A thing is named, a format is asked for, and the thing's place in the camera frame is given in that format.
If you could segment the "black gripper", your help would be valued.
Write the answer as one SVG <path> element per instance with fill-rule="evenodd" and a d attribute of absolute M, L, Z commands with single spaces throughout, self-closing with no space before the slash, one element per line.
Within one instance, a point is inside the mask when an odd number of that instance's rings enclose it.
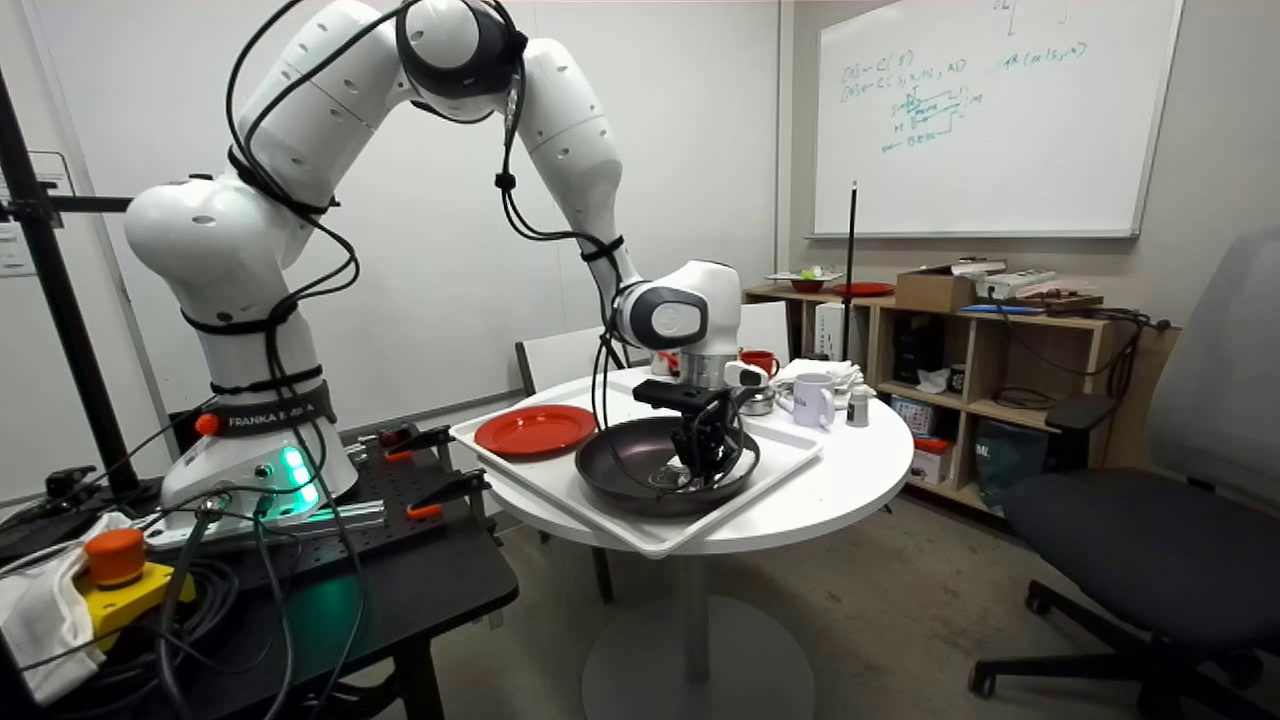
<path fill-rule="evenodd" d="M 664 386 L 664 380 L 640 380 L 631 388 L 631 401 L 653 409 L 676 409 L 685 417 L 711 413 L 711 409 L 735 409 L 743 394 L 730 388 L 694 388 L 694 386 Z"/>

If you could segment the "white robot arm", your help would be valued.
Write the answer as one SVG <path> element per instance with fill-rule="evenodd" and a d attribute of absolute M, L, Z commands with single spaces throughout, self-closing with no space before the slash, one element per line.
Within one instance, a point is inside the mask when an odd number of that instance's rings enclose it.
<path fill-rule="evenodd" d="M 740 276 L 711 261 L 657 280 L 631 269 L 617 231 L 617 141 L 571 53 L 519 32 L 501 0 L 394 0 L 385 14 L 330 0 L 257 94 L 225 98 L 226 167 L 154 185 L 123 211 L 132 253 L 173 287 L 210 376 L 210 425 L 167 467 L 160 501 L 311 514 L 355 484 L 334 452 L 305 291 L 282 269 L 394 106 L 504 125 L 562 211 L 560 238 L 595 280 L 603 331 L 680 361 L 680 376 L 647 394 L 685 417 L 676 456 L 703 481 L 728 474 Z"/>

